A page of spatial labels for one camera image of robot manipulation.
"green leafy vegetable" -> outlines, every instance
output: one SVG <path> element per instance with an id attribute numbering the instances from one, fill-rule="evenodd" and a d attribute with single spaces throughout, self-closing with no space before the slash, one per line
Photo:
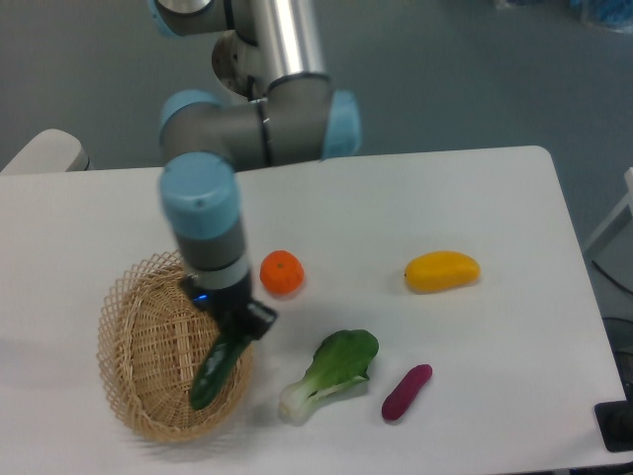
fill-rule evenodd
<path id="1" fill-rule="evenodd" d="M 369 381 L 367 367 L 377 353 L 378 341 L 365 330 L 331 334 L 316 350 L 304 378 L 282 391 L 280 415 L 291 423 L 301 424 L 326 396 Z"/>

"white chair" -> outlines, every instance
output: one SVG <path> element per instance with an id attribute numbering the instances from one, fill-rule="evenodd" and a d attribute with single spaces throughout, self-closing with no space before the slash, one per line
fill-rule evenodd
<path id="1" fill-rule="evenodd" d="M 38 134 L 0 171 L 0 175 L 58 173 L 93 169 L 81 142 L 63 131 Z"/>
<path id="2" fill-rule="evenodd" d="M 591 233 L 583 246 L 583 254 L 587 259 L 598 255 L 633 219 L 633 168 L 627 170 L 624 179 L 628 192 Z"/>

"plastic vegetable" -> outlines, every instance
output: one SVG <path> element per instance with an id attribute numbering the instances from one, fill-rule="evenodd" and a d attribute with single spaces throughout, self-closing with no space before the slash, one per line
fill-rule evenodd
<path id="1" fill-rule="evenodd" d="M 271 294 L 286 295 L 304 282 L 304 268 L 297 257 L 287 250 L 275 250 L 264 258 L 259 278 Z"/>
<path id="2" fill-rule="evenodd" d="M 454 250 L 438 250 L 412 260 L 405 280 L 414 290 L 438 292 L 476 281 L 481 273 L 477 261 Z"/>
<path id="3" fill-rule="evenodd" d="M 433 368 L 428 364 L 410 370 L 383 403 L 383 419 L 397 421 L 401 418 L 432 374 Z"/>
<path id="4" fill-rule="evenodd" d="M 252 338 L 233 332 L 222 332 L 205 356 L 191 385 L 189 404 L 194 411 L 209 406 L 220 393 L 239 356 Z"/>
<path id="5" fill-rule="evenodd" d="M 323 398 L 369 381 L 367 367 L 378 353 L 378 341 L 365 330 L 343 330 L 328 336 L 316 350 L 301 381 L 287 386 L 279 398 L 279 413 L 301 424 Z"/>

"silver metal tube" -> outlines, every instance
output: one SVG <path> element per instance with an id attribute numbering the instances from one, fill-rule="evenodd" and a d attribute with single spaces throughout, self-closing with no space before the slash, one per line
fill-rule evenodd
<path id="1" fill-rule="evenodd" d="M 312 0 L 251 0 L 266 82 L 302 72 L 325 74 Z"/>
<path id="2" fill-rule="evenodd" d="M 214 0 L 158 0 L 158 3 L 174 13 L 191 15 L 203 10 Z"/>

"blue joint cap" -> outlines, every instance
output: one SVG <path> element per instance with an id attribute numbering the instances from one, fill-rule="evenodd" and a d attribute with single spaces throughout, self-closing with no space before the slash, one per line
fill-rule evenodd
<path id="1" fill-rule="evenodd" d="M 363 131 L 356 96 L 350 91 L 335 91 L 321 158 L 353 155 L 363 142 Z"/>
<path id="2" fill-rule="evenodd" d="M 165 21 L 160 16 L 160 12 L 158 11 L 158 6 L 156 5 L 156 0 L 147 0 L 147 8 L 149 8 L 149 13 L 151 14 L 151 18 L 156 24 L 158 31 L 164 37 L 176 37 L 180 38 L 180 35 L 175 34 L 171 31 L 171 29 L 167 26 Z"/>
<path id="3" fill-rule="evenodd" d="M 167 220 L 185 238 L 217 238 L 239 219 L 233 170 L 212 153 L 193 151 L 171 160 L 160 176 L 159 190 Z"/>
<path id="4" fill-rule="evenodd" d="M 211 92 L 200 91 L 198 89 L 187 89 L 177 92 L 169 99 L 165 101 L 160 111 L 160 129 L 162 130 L 167 124 L 167 121 L 171 119 L 171 116 L 176 114 L 179 110 L 197 103 L 214 104 L 218 107 L 222 106 L 222 102 Z"/>

